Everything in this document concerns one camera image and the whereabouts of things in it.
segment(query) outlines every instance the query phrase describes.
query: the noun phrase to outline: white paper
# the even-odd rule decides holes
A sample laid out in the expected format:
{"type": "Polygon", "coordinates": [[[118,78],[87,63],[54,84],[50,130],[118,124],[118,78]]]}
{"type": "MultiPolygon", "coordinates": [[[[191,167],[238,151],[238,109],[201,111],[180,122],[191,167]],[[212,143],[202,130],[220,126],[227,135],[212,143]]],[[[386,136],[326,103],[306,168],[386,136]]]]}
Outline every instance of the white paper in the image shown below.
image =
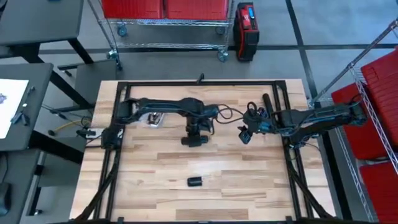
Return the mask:
{"type": "Polygon", "coordinates": [[[5,139],[18,110],[28,80],[0,79],[0,139],[5,139]]]}

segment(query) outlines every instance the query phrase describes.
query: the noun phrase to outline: wooden table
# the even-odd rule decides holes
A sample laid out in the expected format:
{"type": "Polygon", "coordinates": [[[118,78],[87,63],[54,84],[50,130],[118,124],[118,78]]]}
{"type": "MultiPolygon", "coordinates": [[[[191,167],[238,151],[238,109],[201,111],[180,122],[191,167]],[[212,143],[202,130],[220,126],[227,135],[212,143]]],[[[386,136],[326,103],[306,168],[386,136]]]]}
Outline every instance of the wooden table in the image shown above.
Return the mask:
{"type": "MultiPolygon", "coordinates": [[[[117,84],[117,81],[102,82],[92,128],[109,125],[117,84]]],[[[286,80],[286,84],[292,109],[307,109],[302,81],[286,80]]],[[[263,93],[273,99],[270,86],[134,86],[131,89],[135,98],[180,100],[189,96],[205,104],[225,103],[240,111],[246,110],[249,101],[262,105],[263,93]]],[[[180,138],[186,135],[185,122],[177,114],[167,114],[159,129],[144,123],[126,126],[112,220],[124,217],[132,222],[269,221],[294,217],[279,135],[258,134],[244,145],[237,129],[242,121],[215,123],[216,133],[210,136],[208,144],[189,148],[180,144],[180,138]],[[187,178],[195,176],[203,177],[202,187],[187,186],[187,178]]],[[[301,148],[301,155],[309,189],[334,215],[320,152],[316,147],[306,146],[301,148]]],[[[103,156],[102,149],[86,150],[71,218],[79,215],[96,193],[103,156]]],[[[300,204],[305,216],[304,203],[300,204]]]]}

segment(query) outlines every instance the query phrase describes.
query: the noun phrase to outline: red storage bin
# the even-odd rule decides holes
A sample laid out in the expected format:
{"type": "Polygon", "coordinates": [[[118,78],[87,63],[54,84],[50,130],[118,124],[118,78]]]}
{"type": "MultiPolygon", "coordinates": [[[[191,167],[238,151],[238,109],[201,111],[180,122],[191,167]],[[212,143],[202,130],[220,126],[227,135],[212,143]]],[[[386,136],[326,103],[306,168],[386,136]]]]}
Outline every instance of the red storage bin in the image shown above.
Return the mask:
{"type": "Polygon", "coordinates": [[[391,162],[359,168],[380,223],[398,223],[398,175],[391,162]]]}
{"type": "Polygon", "coordinates": [[[109,19],[162,19],[163,0],[102,0],[109,19]]]}
{"type": "Polygon", "coordinates": [[[228,0],[166,0],[169,19],[227,20],[228,0]]]}
{"type": "Polygon", "coordinates": [[[387,137],[398,146],[398,50],[361,68],[387,137]]]}
{"type": "MultiPolygon", "coordinates": [[[[356,85],[351,84],[333,92],[331,97],[335,103],[349,103],[358,94],[359,91],[356,85]]],[[[367,112],[363,102],[361,102],[361,106],[367,112]]],[[[369,115],[368,121],[363,126],[344,125],[343,128],[355,158],[375,159],[387,156],[387,152],[369,115]]]]}

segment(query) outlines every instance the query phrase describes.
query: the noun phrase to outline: gray table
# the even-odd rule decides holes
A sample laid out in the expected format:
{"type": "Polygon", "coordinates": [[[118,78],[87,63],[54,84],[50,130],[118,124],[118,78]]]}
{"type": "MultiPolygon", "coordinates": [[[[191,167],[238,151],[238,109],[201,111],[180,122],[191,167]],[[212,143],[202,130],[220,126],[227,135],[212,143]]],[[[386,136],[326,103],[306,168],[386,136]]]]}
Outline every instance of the gray table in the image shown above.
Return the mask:
{"type": "MultiPolygon", "coordinates": [[[[83,0],[8,0],[0,18],[0,46],[29,63],[43,63],[41,43],[67,40],[85,63],[93,63],[77,39],[82,11],[83,0]]],[[[50,81],[82,107],[92,107],[59,74],[53,72],[50,81]]]]}
{"type": "MultiPolygon", "coordinates": [[[[12,207],[10,212],[0,217],[0,223],[18,223],[25,205],[32,177],[39,174],[37,161],[40,151],[44,151],[66,160],[81,163],[83,153],[75,147],[67,146],[57,140],[34,131],[34,126],[49,85],[53,65],[49,63],[0,65],[0,78],[28,80],[27,89],[35,90],[27,96],[24,93],[19,110],[27,99],[24,114],[29,117],[30,124],[22,122],[12,124],[5,139],[0,139],[0,153],[7,153],[9,170],[5,181],[12,185],[12,207]]],[[[4,160],[0,160],[0,172],[3,172],[4,160]]],[[[31,200],[30,207],[34,210],[37,198],[31,200]]]]}

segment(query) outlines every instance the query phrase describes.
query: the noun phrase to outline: red container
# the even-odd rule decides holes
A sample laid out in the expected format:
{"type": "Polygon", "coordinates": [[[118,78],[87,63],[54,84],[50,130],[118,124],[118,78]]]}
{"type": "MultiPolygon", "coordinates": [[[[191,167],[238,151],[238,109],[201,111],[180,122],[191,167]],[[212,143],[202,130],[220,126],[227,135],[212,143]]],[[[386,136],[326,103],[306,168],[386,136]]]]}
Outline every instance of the red container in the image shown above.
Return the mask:
{"type": "Polygon", "coordinates": [[[361,68],[387,137],[398,146],[398,50],[361,68]]]}
{"type": "Polygon", "coordinates": [[[227,20],[228,0],[166,0],[169,19],[227,20]]]}
{"type": "Polygon", "coordinates": [[[109,19],[162,19],[163,0],[102,0],[109,19]]]}
{"type": "MultiPolygon", "coordinates": [[[[355,84],[348,85],[331,94],[335,103],[349,103],[353,97],[359,94],[355,84]]],[[[380,140],[379,134],[374,127],[373,121],[368,115],[368,121],[363,126],[344,125],[344,131],[347,135],[351,150],[357,159],[375,159],[387,156],[387,152],[380,140]]]]}
{"type": "Polygon", "coordinates": [[[359,168],[380,223],[398,223],[398,175],[391,162],[359,168]]]}

